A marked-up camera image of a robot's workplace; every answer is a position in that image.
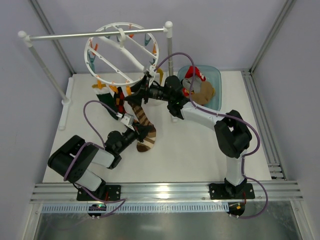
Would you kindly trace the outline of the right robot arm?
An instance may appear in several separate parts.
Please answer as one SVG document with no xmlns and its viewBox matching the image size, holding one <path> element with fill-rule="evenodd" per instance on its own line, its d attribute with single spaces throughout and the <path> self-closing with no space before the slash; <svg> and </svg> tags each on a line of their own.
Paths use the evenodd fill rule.
<svg viewBox="0 0 320 240">
<path fill-rule="evenodd" d="M 131 87 L 131 91 L 132 94 L 124 98 L 131 105 L 140 106 L 149 99 L 165 101 L 172 116 L 213 130 L 218 147 L 227 160 L 227 172 L 223 184 L 225 191 L 234 196 L 244 189 L 247 180 L 244 177 L 241 157 L 249 148 L 252 135 L 238 111 L 219 113 L 191 102 L 184 96 L 180 80 L 175 75 L 167 77 L 163 86 L 150 83 L 149 76 L 145 75 Z"/>
</svg>

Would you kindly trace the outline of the mustard yellow sock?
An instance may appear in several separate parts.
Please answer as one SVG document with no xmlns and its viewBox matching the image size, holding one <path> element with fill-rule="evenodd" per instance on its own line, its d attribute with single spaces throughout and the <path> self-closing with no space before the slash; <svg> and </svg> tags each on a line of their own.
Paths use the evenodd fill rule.
<svg viewBox="0 0 320 240">
<path fill-rule="evenodd" d="M 164 76 L 163 70 L 161 68 L 158 68 L 155 74 L 155 81 L 160 85 L 162 84 L 163 76 Z"/>
</svg>

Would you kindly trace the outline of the tan sock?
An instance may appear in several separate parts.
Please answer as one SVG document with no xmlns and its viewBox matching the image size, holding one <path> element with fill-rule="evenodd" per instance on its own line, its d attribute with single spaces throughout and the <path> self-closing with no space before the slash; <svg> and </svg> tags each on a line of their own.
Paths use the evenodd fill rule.
<svg viewBox="0 0 320 240">
<path fill-rule="evenodd" d="M 203 106 L 205 104 L 208 104 L 211 99 L 215 95 L 215 88 L 212 86 L 210 82 L 203 81 L 201 83 L 201 89 L 199 93 L 194 93 L 192 95 L 192 100 L 196 102 L 197 104 Z"/>
</svg>

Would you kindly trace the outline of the orange clothes peg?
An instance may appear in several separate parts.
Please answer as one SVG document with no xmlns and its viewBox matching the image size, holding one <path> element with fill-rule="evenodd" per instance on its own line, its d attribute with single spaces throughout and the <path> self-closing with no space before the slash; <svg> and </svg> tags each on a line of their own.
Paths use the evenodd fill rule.
<svg viewBox="0 0 320 240">
<path fill-rule="evenodd" d="M 127 86 L 125 87 L 125 89 L 126 89 L 127 95 L 130 96 L 130 95 L 132 94 L 131 87 L 130 87 L 129 85 L 127 85 Z"/>
</svg>

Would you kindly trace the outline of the brown striped sock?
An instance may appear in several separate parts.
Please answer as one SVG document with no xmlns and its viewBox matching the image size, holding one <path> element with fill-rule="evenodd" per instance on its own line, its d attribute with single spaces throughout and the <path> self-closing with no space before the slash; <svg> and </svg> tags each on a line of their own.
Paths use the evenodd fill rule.
<svg viewBox="0 0 320 240">
<path fill-rule="evenodd" d="M 135 103 L 127 102 L 132 108 L 138 123 L 142 127 L 143 139 L 139 140 L 136 149 L 140 153 L 144 153 L 152 149 L 156 142 L 157 131 L 155 126 L 148 119 L 144 109 Z"/>
</svg>

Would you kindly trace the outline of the white round clip hanger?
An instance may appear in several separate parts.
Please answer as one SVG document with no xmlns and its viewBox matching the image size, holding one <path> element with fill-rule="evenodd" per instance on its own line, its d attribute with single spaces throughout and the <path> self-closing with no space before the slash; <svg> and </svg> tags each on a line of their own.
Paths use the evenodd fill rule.
<svg viewBox="0 0 320 240">
<path fill-rule="evenodd" d="M 149 52 L 155 51 L 154 43 L 152 40 L 150 40 L 150 37 L 148 35 L 136 34 L 131 35 L 130 37 L 140 45 L 146 46 L 146 49 Z M 113 65 L 119 68 L 122 72 L 124 72 L 132 80 L 141 80 L 140 76 L 134 77 L 129 72 L 133 71 L 143 75 L 145 70 L 139 70 L 122 52 L 120 52 L 120 50 L 116 49 L 112 45 L 109 45 L 108 43 L 104 42 L 102 39 L 98 37 L 94 37 L 91 40 L 90 46 L 99 54 L 101 54 L 104 58 L 110 61 Z M 143 66 L 149 67 L 151 63 L 155 62 L 155 60 L 150 55 L 144 52 L 132 41 L 126 40 L 124 46 Z M 121 75 L 117 74 L 111 67 L 109 67 L 106 63 L 100 60 L 97 55 L 94 61 L 94 66 L 95 73 L 98 74 L 99 77 L 107 80 L 108 82 L 125 82 Z"/>
</svg>

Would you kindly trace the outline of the blue plastic basin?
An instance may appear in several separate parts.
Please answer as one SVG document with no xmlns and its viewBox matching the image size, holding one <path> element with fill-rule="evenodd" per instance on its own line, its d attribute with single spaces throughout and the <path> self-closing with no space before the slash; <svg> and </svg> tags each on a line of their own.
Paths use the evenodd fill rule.
<svg viewBox="0 0 320 240">
<path fill-rule="evenodd" d="M 221 73 L 212 66 L 197 65 L 184 66 L 177 77 L 182 85 L 182 93 L 185 97 L 192 95 L 192 100 L 209 109 L 219 111 L 221 109 Z"/>
</svg>

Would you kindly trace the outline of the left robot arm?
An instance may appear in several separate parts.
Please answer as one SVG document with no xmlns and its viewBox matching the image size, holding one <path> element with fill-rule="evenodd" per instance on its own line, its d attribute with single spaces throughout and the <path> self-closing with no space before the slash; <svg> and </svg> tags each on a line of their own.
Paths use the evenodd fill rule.
<svg viewBox="0 0 320 240">
<path fill-rule="evenodd" d="M 134 141 L 145 140 L 154 129 L 151 125 L 134 123 L 132 128 L 127 127 L 123 133 L 111 131 L 104 147 L 85 142 L 80 136 L 74 135 L 50 156 L 47 165 L 65 181 L 90 192 L 99 192 L 105 183 L 88 170 L 90 164 L 114 169 L 122 159 L 121 153 Z"/>
</svg>

